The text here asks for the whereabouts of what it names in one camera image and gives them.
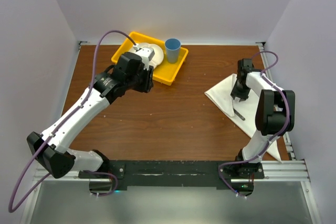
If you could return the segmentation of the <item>steel table knife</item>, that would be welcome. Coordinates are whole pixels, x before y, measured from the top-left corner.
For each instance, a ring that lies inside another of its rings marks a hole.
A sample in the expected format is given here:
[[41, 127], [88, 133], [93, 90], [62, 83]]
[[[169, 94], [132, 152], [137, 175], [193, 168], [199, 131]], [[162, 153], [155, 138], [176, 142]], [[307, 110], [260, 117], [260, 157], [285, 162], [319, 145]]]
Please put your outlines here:
[[241, 119], [241, 120], [245, 120], [245, 117], [242, 116], [236, 109], [234, 109], [234, 113]]

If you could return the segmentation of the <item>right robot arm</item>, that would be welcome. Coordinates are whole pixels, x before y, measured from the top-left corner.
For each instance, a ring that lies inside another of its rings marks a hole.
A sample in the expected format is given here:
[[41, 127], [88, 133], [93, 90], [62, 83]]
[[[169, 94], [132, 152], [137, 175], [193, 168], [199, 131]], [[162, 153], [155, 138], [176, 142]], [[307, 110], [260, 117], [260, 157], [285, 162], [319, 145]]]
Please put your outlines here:
[[230, 96], [233, 100], [245, 102], [251, 91], [259, 97], [256, 131], [236, 159], [223, 167], [230, 177], [248, 178], [258, 172], [266, 150], [294, 126], [295, 93], [276, 86], [254, 67], [251, 59], [242, 59], [237, 63], [237, 78]]

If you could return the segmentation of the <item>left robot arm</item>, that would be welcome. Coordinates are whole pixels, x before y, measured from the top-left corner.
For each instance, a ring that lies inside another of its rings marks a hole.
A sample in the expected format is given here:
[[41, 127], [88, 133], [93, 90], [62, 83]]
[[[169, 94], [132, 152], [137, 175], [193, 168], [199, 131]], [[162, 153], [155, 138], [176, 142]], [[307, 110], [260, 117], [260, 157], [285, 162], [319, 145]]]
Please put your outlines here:
[[123, 53], [115, 65], [95, 76], [78, 101], [42, 133], [32, 132], [27, 143], [34, 159], [54, 178], [70, 171], [89, 170], [97, 178], [108, 174], [106, 157], [98, 151], [75, 151], [69, 146], [84, 127], [128, 90], [148, 93], [153, 87], [153, 49]]

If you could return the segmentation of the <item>white cloth napkin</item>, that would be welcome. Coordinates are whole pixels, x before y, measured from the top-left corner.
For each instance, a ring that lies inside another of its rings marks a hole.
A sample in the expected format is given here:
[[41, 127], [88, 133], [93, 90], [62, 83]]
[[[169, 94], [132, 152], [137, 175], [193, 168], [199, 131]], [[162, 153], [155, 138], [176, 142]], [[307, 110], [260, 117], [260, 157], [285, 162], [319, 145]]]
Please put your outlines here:
[[[271, 139], [273, 134], [263, 136], [261, 131], [256, 128], [256, 112], [259, 102], [259, 96], [261, 90], [280, 90], [275, 83], [269, 80], [265, 74], [250, 73], [247, 77], [247, 82], [250, 84], [250, 93], [246, 101], [239, 102], [239, 99], [232, 99], [230, 93], [233, 89], [236, 81], [237, 74], [233, 73], [223, 81], [213, 86], [211, 89], [205, 92], [205, 95], [241, 130], [243, 130], [248, 136], [251, 137], [249, 143], [243, 148], [242, 155], [243, 160], [250, 163], [261, 162], [263, 155], [267, 152], [267, 149], [272, 147], [273, 142], [279, 137]], [[245, 120], [241, 120], [235, 113], [236, 109]]]

